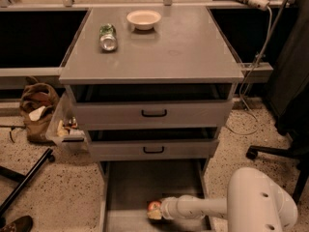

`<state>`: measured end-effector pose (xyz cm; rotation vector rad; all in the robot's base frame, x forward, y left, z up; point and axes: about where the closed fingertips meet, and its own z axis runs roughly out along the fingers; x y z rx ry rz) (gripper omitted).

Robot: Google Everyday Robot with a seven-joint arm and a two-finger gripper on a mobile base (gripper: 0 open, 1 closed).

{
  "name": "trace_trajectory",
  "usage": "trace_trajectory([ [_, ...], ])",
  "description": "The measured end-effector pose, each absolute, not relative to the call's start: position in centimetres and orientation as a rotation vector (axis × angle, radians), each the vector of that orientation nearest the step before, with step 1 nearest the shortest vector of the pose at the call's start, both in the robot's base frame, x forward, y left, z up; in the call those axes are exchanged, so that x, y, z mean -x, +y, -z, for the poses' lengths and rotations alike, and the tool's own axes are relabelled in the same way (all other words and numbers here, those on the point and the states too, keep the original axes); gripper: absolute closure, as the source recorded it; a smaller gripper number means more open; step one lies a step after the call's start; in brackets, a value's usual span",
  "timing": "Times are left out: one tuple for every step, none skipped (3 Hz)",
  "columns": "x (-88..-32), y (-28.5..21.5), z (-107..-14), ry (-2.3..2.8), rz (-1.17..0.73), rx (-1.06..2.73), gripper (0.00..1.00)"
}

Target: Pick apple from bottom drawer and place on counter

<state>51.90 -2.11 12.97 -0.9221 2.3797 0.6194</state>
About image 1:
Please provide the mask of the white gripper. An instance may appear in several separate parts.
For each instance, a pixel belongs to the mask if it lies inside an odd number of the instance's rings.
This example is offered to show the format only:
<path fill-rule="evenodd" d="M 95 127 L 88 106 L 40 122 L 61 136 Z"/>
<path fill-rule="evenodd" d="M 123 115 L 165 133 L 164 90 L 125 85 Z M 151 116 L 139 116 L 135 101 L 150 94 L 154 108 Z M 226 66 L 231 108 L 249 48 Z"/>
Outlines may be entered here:
<path fill-rule="evenodd" d="M 161 201 L 160 210 L 153 210 L 147 212 L 147 216 L 152 220 L 175 219 L 177 217 L 177 204 L 178 199 L 176 197 L 164 198 Z"/>

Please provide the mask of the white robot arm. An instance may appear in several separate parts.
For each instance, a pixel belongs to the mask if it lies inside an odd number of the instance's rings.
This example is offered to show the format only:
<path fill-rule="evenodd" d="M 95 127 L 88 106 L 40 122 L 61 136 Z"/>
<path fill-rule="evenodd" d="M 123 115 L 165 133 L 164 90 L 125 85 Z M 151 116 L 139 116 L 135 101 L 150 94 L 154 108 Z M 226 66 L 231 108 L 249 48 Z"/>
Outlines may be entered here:
<path fill-rule="evenodd" d="M 236 170 L 225 198 L 191 195 L 167 197 L 148 205 L 152 220 L 200 219 L 207 216 L 228 221 L 228 232 L 283 232 L 295 226 L 298 210 L 291 196 L 262 171 Z"/>

